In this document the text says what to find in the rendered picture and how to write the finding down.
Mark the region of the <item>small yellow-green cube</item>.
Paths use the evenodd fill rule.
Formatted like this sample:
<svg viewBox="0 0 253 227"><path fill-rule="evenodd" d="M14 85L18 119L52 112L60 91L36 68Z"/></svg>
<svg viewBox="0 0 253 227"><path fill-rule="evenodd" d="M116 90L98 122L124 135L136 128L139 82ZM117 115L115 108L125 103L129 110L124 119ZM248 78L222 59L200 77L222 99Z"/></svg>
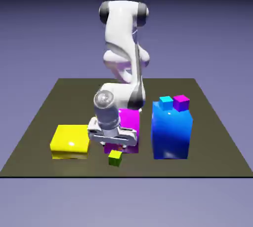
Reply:
<svg viewBox="0 0 253 227"><path fill-rule="evenodd" d="M108 163L109 165L119 167L121 161L122 161L122 152L111 150L108 155Z"/></svg>

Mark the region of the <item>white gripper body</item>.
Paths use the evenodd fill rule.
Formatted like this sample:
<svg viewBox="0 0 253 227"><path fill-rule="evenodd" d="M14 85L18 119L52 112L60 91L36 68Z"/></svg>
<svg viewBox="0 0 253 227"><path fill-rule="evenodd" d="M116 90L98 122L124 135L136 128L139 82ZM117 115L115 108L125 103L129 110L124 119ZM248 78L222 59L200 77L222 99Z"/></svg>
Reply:
<svg viewBox="0 0 253 227"><path fill-rule="evenodd" d="M137 144L137 131L121 127L119 117L107 123L99 121L97 117L92 117L87 132L90 140L99 143L105 142L121 146L135 146Z"/></svg>

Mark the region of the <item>small purple cube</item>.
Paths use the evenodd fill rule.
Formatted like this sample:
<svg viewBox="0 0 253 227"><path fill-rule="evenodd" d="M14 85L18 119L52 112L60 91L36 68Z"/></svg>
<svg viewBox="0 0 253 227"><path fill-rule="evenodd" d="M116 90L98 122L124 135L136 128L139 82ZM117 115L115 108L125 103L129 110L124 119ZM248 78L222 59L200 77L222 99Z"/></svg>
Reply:
<svg viewBox="0 0 253 227"><path fill-rule="evenodd" d="M173 108L178 112L189 110L190 99L185 95L177 95L173 97Z"/></svg>

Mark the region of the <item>large magenta box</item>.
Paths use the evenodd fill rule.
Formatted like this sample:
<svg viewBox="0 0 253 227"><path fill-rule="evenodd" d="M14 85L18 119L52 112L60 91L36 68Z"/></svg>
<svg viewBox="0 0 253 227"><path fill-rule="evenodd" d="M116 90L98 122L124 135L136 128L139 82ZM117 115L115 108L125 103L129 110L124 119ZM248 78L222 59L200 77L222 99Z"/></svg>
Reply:
<svg viewBox="0 0 253 227"><path fill-rule="evenodd" d="M111 150L121 151L122 153L138 153L140 114L138 110L119 109L121 126L131 128L137 131L137 144L123 148L121 145L106 143L104 153L109 154Z"/></svg>

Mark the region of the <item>large blue box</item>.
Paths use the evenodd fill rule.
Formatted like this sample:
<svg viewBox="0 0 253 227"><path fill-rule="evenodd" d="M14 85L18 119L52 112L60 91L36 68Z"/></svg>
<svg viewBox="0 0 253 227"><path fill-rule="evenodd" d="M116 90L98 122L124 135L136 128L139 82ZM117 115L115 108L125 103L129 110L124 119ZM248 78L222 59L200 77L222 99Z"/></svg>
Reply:
<svg viewBox="0 0 253 227"><path fill-rule="evenodd" d="M187 159L193 118L188 110L163 110L152 105L151 143L154 159Z"/></svg>

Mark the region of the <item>small cyan cube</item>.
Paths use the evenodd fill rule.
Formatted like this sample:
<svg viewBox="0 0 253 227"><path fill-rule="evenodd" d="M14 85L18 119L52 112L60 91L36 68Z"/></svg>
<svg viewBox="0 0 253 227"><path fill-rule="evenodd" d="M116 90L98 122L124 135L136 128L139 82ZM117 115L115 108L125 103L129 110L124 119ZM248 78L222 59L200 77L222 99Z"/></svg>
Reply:
<svg viewBox="0 0 253 227"><path fill-rule="evenodd" d="M170 96L163 96L159 98L159 106L163 111L173 109L173 99Z"/></svg>

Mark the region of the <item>large yellow box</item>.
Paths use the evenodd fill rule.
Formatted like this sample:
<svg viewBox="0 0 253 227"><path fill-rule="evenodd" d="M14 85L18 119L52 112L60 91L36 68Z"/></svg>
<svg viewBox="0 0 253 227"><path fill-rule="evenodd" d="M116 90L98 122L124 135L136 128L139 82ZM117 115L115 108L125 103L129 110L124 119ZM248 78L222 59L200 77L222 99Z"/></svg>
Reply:
<svg viewBox="0 0 253 227"><path fill-rule="evenodd" d="M87 125L57 126L50 142L52 159L87 159L89 137Z"/></svg>

